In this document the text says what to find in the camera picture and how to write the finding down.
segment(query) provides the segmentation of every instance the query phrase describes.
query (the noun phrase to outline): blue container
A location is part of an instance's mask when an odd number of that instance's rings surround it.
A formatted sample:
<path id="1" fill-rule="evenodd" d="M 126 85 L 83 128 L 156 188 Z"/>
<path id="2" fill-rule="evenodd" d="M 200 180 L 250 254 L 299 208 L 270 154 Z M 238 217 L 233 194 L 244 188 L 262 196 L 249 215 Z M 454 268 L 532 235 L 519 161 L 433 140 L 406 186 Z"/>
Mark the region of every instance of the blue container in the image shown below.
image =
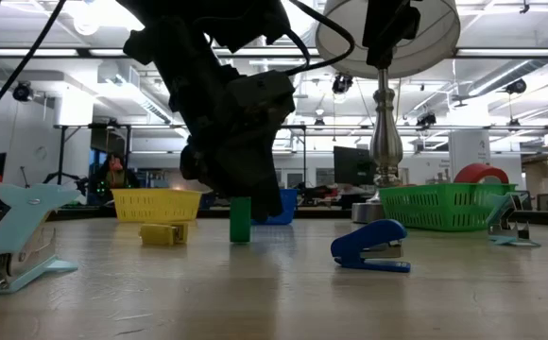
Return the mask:
<path id="1" fill-rule="evenodd" d="M 278 216 L 270 216 L 264 223 L 253 220 L 253 225 L 275 225 L 285 226 L 293 222 L 295 207 L 297 206 L 297 189 L 281 189 L 281 201 L 283 202 L 283 213 Z"/>

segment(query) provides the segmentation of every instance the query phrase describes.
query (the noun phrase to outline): lamp shade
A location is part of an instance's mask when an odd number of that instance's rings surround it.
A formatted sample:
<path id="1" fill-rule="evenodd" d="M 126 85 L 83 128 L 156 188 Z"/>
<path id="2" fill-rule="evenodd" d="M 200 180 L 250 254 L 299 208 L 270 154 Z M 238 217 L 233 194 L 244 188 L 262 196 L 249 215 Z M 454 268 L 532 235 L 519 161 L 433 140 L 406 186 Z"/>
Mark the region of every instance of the lamp shade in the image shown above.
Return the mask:
<path id="1" fill-rule="evenodd" d="M 419 32 L 414 41 L 398 43 L 389 77 L 409 77 L 427 70 L 450 57 L 459 39 L 460 21 L 454 0 L 411 1 L 411 6 L 421 14 Z M 376 78 L 377 69 L 366 64 L 368 50 L 362 46 L 367 10 L 368 0 L 328 0 L 324 15 L 347 29 L 356 41 L 353 53 L 333 67 L 351 76 Z M 320 56 L 329 60 L 343 54 L 348 43 L 320 24 L 316 47 Z"/>

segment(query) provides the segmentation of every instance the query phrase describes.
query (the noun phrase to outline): green cylinder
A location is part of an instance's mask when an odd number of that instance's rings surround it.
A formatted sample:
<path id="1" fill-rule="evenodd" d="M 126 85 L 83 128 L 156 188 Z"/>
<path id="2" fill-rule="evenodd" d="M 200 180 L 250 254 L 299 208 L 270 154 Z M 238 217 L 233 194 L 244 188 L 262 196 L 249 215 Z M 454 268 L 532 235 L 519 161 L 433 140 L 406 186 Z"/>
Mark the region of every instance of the green cylinder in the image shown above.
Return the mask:
<path id="1" fill-rule="evenodd" d="M 251 198 L 233 197 L 230 203 L 230 242 L 251 240 Z"/>

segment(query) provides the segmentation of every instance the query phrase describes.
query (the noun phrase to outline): plastic basket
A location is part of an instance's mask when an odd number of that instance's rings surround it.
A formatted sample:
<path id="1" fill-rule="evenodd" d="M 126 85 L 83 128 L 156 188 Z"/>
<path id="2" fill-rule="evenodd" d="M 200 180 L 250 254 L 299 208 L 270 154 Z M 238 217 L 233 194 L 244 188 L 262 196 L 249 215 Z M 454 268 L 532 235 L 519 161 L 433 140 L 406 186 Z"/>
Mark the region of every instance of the plastic basket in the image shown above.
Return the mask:
<path id="1" fill-rule="evenodd" d="M 197 218 L 202 193 L 171 189 L 113 189 L 121 222 L 176 222 Z"/>
<path id="2" fill-rule="evenodd" d="M 435 184 L 380 190 L 385 218 L 408 228 L 474 231 L 487 228 L 489 195 L 514 191 L 515 184 Z"/>
<path id="3" fill-rule="evenodd" d="M 268 217 L 264 223 L 251 221 L 254 225 L 277 225 L 285 226 L 293 222 L 295 207 L 297 207 L 297 189 L 281 189 L 281 201 L 283 202 L 283 213 L 278 216 Z"/>

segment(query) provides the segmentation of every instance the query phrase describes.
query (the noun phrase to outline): desk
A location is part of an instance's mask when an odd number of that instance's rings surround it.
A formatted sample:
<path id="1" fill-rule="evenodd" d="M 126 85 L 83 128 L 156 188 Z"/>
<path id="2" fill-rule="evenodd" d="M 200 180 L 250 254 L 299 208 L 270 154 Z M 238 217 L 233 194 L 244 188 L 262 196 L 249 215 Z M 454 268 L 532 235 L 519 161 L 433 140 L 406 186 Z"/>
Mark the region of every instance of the desk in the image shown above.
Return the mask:
<path id="1" fill-rule="evenodd" d="M 548 227 L 531 230 L 541 248 L 410 230 L 398 274 L 333 262 L 347 220 L 254 227 L 245 246 L 199 220 L 170 248 L 114 219 L 53 223 L 79 270 L 1 296 L 0 340 L 548 339 Z"/>

